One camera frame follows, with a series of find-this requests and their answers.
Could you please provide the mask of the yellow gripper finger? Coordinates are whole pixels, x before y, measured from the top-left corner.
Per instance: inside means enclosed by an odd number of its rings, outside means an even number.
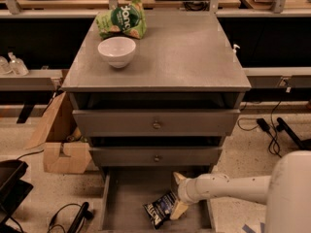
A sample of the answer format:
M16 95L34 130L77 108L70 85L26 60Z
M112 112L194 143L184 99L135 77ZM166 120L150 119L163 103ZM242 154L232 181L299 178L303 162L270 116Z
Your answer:
M179 172L173 173L172 190L178 192L183 189L186 184L186 177Z
M171 220L179 219L188 208L189 206L186 203L180 200L176 200L172 208L170 219Z

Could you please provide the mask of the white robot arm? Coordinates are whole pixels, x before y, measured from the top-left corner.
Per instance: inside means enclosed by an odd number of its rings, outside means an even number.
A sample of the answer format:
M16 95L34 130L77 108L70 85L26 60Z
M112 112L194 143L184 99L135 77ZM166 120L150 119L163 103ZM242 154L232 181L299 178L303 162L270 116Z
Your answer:
M231 197L266 207L264 233L311 233L311 151L284 155L269 176L231 179L225 174L187 178L175 172L177 200L170 218L192 204Z

